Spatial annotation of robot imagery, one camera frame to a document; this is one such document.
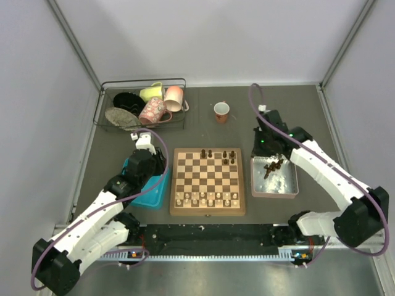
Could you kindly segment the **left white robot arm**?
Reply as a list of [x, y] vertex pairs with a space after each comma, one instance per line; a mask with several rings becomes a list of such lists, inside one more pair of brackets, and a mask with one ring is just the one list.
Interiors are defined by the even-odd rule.
[[125, 209], [156, 190], [168, 173], [168, 156], [166, 146], [138, 146], [74, 222], [49, 240], [40, 239], [32, 251], [31, 288], [66, 295], [101, 256], [122, 243], [136, 243], [139, 222]]

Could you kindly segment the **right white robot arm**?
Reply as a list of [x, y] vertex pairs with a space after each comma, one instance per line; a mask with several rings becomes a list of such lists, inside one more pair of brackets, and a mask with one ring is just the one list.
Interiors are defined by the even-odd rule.
[[289, 221], [288, 237], [295, 244], [310, 236], [337, 237], [356, 248], [388, 227], [389, 195], [352, 177], [331, 159], [303, 128], [289, 129], [277, 110], [258, 108], [254, 156], [284, 156], [305, 171], [334, 200], [338, 212], [303, 211]]

